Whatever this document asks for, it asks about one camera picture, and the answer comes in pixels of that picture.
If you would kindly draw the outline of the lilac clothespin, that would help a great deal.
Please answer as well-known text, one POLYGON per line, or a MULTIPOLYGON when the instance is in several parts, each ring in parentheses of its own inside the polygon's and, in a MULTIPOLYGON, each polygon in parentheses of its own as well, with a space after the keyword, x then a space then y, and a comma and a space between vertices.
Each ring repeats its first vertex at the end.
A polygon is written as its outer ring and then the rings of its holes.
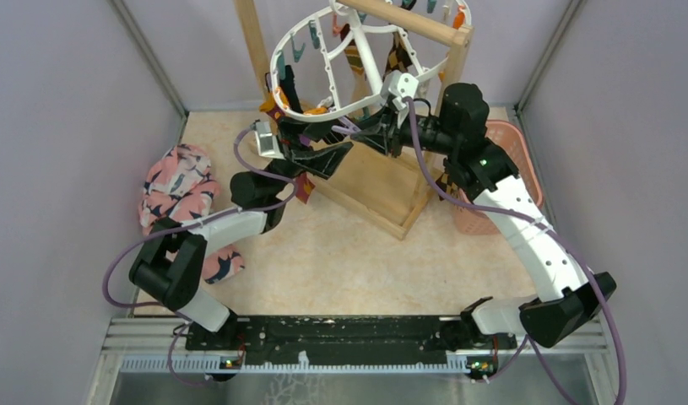
POLYGON ((350 136, 361 131, 361 129, 346 116, 342 116, 336 120, 331 130, 343 136, 350 136))

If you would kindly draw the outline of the maroon purple striped sock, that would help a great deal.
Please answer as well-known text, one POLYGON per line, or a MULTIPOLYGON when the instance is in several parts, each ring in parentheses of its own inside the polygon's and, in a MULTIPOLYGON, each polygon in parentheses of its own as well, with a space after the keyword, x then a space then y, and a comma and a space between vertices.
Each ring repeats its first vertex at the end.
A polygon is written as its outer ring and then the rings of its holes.
POLYGON ((315 189, 315 184, 309 179, 306 172, 301 173, 295 178, 295 197, 302 204, 307 204, 312 192, 315 189))

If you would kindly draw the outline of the white plastic sock hanger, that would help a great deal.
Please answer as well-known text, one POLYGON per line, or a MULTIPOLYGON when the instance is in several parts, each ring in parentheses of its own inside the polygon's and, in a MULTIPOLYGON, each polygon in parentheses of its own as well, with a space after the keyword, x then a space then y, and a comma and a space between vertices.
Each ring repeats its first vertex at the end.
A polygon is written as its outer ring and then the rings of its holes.
MULTIPOLYGON (((285 51, 290 51, 295 60, 300 60, 303 49, 295 44, 295 39, 304 31, 309 33, 311 45, 322 58, 328 81, 328 103, 317 112, 297 113, 289 107, 285 114, 294 120, 325 122, 338 120, 370 106, 393 107, 379 95, 385 77, 371 50, 370 39, 374 35, 393 36, 394 33, 399 33, 402 36, 413 63, 410 74, 420 81, 419 87, 436 78, 441 78, 443 84, 450 84, 458 80, 463 70, 474 28, 470 23, 470 8, 465 1, 451 1, 448 8, 450 14, 463 15, 458 27, 446 20, 439 22, 430 19, 390 1, 331 1, 326 8, 311 13, 290 28, 275 46, 269 63, 271 90, 279 87, 279 76, 284 74, 285 51), (447 47, 446 56, 432 67, 422 65, 419 53, 409 40, 412 34, 447 47), (347 104, 339 97, 339 85, 332 66, 333 61, 340 57, 354 59, 354 71, 368 87, 367 94, 347 104)), ((408 108, 398 111, 399 125, 414 112, 414 107, 409 104, 411 100, 405 98, 408 108)))

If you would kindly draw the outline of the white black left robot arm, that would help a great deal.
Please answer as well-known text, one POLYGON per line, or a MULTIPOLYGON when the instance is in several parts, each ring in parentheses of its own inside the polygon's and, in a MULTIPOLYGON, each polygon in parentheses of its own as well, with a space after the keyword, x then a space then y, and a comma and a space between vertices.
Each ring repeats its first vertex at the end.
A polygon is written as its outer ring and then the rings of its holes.
POLYGON ((210 213, 197 207, 211 203, 219 190, 212 179, 209 157, 199 148, 173 148, 145 184, 142 218, 148 234, 125 249, 136 251, 129 281, 152 297, 152 305, 206 329, 216 348, 232 347, 239 327, 233 311, 203 290, 230 276, 240 254, 240 240, 277 227, 291 196, 279 194, 302 174, 329 178, 351 150, 337 131, 338 120, 302 122, 285 118, 277 133, 255 121, 235 138, 233 154, 244 171, 230 179, 232 207, 210 213))

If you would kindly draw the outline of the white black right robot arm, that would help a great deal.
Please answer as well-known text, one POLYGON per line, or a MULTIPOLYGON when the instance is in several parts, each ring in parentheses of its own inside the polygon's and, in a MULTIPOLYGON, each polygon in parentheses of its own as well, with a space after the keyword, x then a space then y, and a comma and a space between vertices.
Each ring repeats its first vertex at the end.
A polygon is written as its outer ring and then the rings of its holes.
POLYGON ((535 295, 478 300, 465 310, 462 339, 484 347, 497 333, 525 334, 550 348, 607 309, 616 291, 607 272, 593 273, 561 243, 503 147, 487 134, 490 108, 474 84, 449 85, 440 112, 419 116, 412 92, 384 89, 384 106, 359 126, 354 140, 381 154, 405 147, 443 157, 444 172, 461 192, 457 203, 483 213, 506 238, 534 282, 535 295))

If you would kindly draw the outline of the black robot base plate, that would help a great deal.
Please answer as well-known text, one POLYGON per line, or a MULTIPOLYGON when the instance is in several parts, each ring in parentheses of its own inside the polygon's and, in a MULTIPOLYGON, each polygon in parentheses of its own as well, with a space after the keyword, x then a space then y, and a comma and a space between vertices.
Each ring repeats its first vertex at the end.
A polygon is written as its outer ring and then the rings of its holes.
POLYGON ((245 365, 444 365, 458 350, 515 349, 516 338, 484 336, 460 316, 240 316, 217 332, 186 334, 191 351, 232 350, 245 365))

